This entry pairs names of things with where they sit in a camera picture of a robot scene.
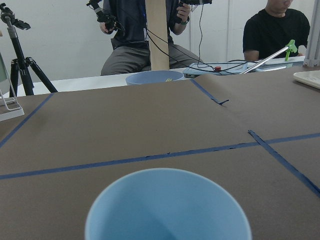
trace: person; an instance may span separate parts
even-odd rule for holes
[[[174,44],[170,31],[175,35],[181,34],[189,21],[190,6],[178,6],[179,0],[166,0],[166,22],[169,66],[171,69],[184,68],[192,63],[197,63],[199,57],[191,51]],[[104,63],[101,75],[115,75],[137,73],[151,69],[150,50],[146,35],[146,6],[145,0],[104,0],[103,10],[119,22],[116,26],[107,29],[104,22],[100,29],[105,34],[116,34],[111,39],[113,51]]]
[[[243,31],[243,55],[246,61],[265,59],[283,49],[290,40],[298,48],[307,47],[310,24],[306,16],[289,8],[293,0],[268,0],[265,9],[251,17]],[[290,57],[302,55],[290,53]],[[276,56],[285,58],[286,52]]]

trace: white table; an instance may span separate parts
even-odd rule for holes
[[[171,69],[171,71],[182,72],[185,68],[176,68]],[[137,73],[125,73],[117,75],[108,75],[108,76],[90,76],[90,77],[81,77],[81,78],[72,78],[72,79],[63,79],[63,80],[53,80],[51,83],[57,89],[58,92],[72,92],[72,91],[81,91],[88,89],[104,89],[112,87],[127,86],[126,78],[130,75]],[[33,83],[33,93],[34,95],[40,94],[49,94],[50,91],[46,86],[40,82]],[[17,89],[17,97],[25,96],[24,86],[21,84]]]

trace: table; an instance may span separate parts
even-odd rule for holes
[[[317,239],[320,90],[293,79],[306,70],[19,97],[26,114],[0,122],[1,237],[83,239],[109,184],[177,168],[226,189],[253,239]]]
[[[171,71],[176,71],[182,73],[184,68],[171,69]],[[125,73],[109,76],[90,76],[81,78],[70,78],[62,80],[53,80],[51,83],[57,89],[58,92],[72,92],[72,91],[82,91],[88,89],[104,89],[113,87],[126,86],[126,78],[136,73]],[[49,94],[50,91],[46,86],[40,81],[33,82],[33,93],[34,95]],[[17,96],[25,96],[24,86],[20,84],[17,89]]]

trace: black t-shirt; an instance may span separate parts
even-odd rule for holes
[[[269,15],[265,9],[251,17],[245,24],[243,32],[243,52],[259,51],[259,59],[265,59],[283,49],[290,40],[295,46],[307,46],[310,24],[306,16],[295,9],[287,9],[284,17]],[[276,58],[285,58],[286,52]]]

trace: blue plastic cup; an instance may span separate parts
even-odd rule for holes
[[[213,181],[180,169],[128,174],[94,201],[85,240],[251,240],[237,201]]]
[[[159,70],[143,71],[127,76],[125,82],[127,85],[155,84],[166,81],[176,81],[184,79],[184,74],[178,71]]]

